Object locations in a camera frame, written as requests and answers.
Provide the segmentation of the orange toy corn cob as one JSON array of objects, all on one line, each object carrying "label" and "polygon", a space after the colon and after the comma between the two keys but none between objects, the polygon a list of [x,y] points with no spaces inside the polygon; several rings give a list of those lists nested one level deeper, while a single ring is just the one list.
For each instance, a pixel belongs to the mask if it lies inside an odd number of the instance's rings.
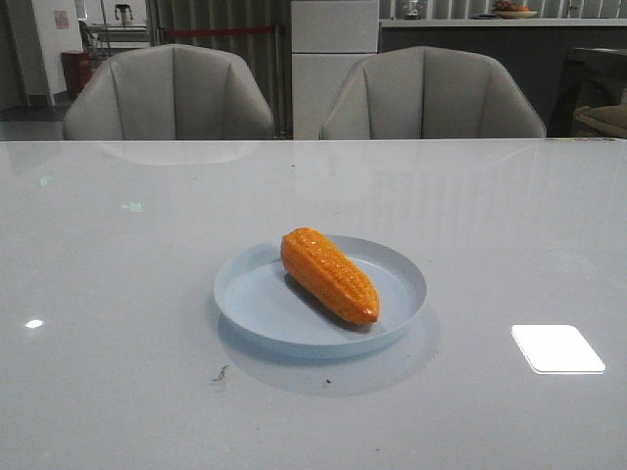
[{"label": "orange toy corn cob", "polygon": [[343,320],[356,325],[378,321],[380,302],[374,284],[322,233],[300,227],[285,234],[280,256],[287,272]]}]

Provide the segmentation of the light blue round plate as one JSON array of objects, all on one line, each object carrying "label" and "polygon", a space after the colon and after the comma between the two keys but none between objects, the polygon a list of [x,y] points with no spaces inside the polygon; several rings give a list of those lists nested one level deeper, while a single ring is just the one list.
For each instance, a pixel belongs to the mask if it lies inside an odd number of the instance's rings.
[{"label": "light blue round plate", "polygon": [[287,273],[276,241],[244,250],[218,271],[214,298],[222,315],[254,344],[293,357],[352,357],[397,341],[426,302],[422,272],[404,255],[373,241],[346,235],[330,239],[376,288],[381,307],[376,323],[353,325],[324,307]]}]

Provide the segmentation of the right grey upholstered chair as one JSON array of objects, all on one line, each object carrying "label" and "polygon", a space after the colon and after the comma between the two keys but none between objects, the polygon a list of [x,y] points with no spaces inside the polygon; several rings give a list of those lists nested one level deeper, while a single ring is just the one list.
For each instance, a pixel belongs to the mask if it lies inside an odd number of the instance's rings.
[{"label": "right grey upholstered chair", "polygon": [[499,61],[427,46],[353,66],[319,131],[323,140],[545,135],[540,116]]}]

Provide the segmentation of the grey upholstered chair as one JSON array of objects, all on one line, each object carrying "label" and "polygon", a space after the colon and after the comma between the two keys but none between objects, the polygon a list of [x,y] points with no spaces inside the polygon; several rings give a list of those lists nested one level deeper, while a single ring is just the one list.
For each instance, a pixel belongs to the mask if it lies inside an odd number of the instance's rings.
[{"label": "grey upholstered chair", "polygon": [[241,57],[183,44],[108,59],[63,120],[67,140],[266,140],[273,133],[270,107]]},{"label": "grey upholstered chair", "polygon": [[353,66],[319,131],[323,140],[545,135],[540,116],[499,61],[427,46]]}]

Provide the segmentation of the white cabinet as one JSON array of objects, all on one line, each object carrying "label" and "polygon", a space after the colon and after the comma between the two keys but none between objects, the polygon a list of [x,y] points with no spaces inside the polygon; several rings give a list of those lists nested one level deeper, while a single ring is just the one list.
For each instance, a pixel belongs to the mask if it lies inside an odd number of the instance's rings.
[{"label": "white cabinet", "polygon": [[291,3],[292,126],[313,140],[352,66],[375,54],[377,1]]}]

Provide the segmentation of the left grey upholstered chair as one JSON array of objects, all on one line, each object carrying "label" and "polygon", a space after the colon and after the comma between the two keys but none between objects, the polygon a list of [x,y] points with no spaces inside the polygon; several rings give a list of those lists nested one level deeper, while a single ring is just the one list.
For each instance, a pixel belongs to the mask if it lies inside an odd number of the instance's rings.
[{"label": "left grey upholstered chair", "polygon": [[270,107],[241,57],[183,44],[108,59],[63,120],[67,140],[266,140],[273,133]]}]

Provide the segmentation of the red barrier belt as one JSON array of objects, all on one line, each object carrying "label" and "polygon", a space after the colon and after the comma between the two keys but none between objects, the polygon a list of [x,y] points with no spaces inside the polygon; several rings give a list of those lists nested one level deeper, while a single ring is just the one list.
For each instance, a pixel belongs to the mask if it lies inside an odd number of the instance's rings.
[{"label": "red barrier belt", "polygon": [[172,29],[164,30],[166,37],[214,37],[214,36],[239,36],[239,35],[256,35],[264,33],[274,33],[274,25],[263,25],[253,27],[240,28],[222,28],[222,29]]}]

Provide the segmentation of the red trash bin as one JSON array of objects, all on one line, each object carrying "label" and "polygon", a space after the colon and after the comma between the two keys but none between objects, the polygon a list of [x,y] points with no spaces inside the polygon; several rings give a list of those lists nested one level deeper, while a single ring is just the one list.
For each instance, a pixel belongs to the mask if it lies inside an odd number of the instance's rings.
[{"label": "red trash bin", "polygon": [[68,94],[74,99],[92,76],[89,54],[85,51],[66,51],[61,53],[61,61]]}]

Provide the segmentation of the dark grey counter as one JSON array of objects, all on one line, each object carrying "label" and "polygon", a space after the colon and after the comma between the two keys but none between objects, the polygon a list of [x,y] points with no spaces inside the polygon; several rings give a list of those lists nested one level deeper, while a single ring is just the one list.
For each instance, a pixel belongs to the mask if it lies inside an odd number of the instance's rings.
[{"label": "dark grey counter", "polygon": [[379,50],[414,46],[462,50],[490,56],[504,65],[548,124],[562,65],[575,47],[624,49],[624,19],[385,20]]}]

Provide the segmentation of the fruit bowl on counter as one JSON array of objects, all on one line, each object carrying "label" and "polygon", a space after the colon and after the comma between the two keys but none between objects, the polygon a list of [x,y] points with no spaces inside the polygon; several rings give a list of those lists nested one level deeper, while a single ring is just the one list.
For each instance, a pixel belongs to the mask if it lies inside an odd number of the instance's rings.
[{"label": "fruit bowl on counter", "polygon": [[527,5],[520,5],[507,0],[495,1],[492,5],[492,13],[508,20],[530,19],[537,15],[537,11]]}]

